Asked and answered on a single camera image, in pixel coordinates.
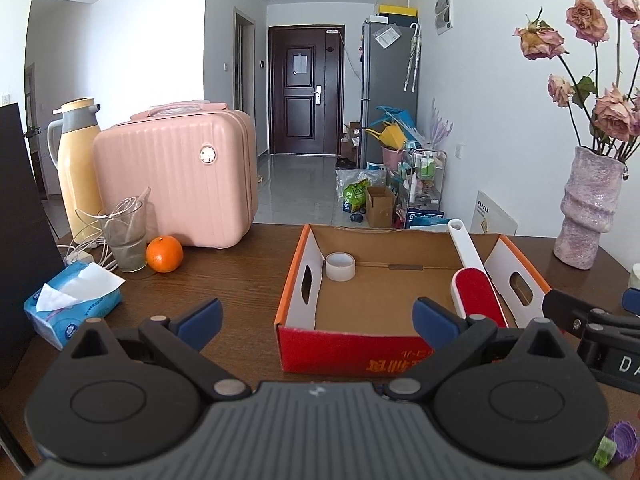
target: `dark brown door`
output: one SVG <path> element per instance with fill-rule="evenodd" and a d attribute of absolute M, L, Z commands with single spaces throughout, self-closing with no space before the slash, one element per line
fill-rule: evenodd
<path fill-rule="evenodd" d="M 335 155 L 343 27 L 270 28 L 271 151 Z"/>

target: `thermos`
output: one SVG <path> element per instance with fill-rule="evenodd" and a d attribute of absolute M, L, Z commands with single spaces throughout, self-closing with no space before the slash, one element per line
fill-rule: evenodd
<path fill-rule="evenodd" d="M 60 110 L 53 111 L 54 114 L 62 113 L 62 119 L 53 121 L 47 128 L 49 154 L 58 170 L 66 217 L 76 242 L 96 233 L 95 229 L 86 228 L 94 219 L 80 211 L 97 215 L 102 209 L 93 152 L 95 136 L 100 133 L 100 126 L 95 118 L 98 110 L 100 105 L 95 105 L 91 98 L 71 101 L 62 105 Z M 53 129 L 60 125 L 62 136 L 58 152 L 55 153 Z"/>

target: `glass cup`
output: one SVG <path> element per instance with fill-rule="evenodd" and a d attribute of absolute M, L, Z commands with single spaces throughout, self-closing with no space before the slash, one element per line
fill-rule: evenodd
<path fill-rule="evenodd" d="M 146 266 L 146 203 L 137 198 L 124 200 L 109 215 L 96 217 L 103 236 L 122 272 Z"/>

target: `metal screw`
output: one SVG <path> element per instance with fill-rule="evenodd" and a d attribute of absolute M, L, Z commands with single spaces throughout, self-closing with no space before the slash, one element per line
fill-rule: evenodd
<path fill-rule="evenodd" d="M 420 391 L 420 383 L 415 379 L 402 377 L 391 381 L 389 389 L 398 395 L 413 395 Z"/>
<path fill-rule="evenodd" d="M 244 392 L 246 384 L 238 379 L 222 379 L 213 385 L 213 390 L 225 397 L 233 397 Z"/>

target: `refrigerator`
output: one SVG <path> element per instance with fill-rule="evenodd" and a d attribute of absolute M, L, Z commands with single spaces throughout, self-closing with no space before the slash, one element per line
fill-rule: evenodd
<path fill-rule="evenodd" d="M 406 92 L 404 80 L 411 56 L 411 40 L 414 29 L 398 27 L 401 36 L 387 48 L 383 48 L 374 37 L 382 28 L 388 27 L 384 23 L 364 22 L 363 26 L 363 55 L 362 55 L 362 105 L 360 109 L 360 146 L 358 148 L 358 164 L 366 168 L 368 162 L 379 164 L 382 162 L 382 147 L 380 143 L 364 129 L 382 117 L 378 106 L 392 106 L 408 110 L 414 121 L 418 107 L 418 87 L 411 92 L 414 81 L 414 69 Z"/>

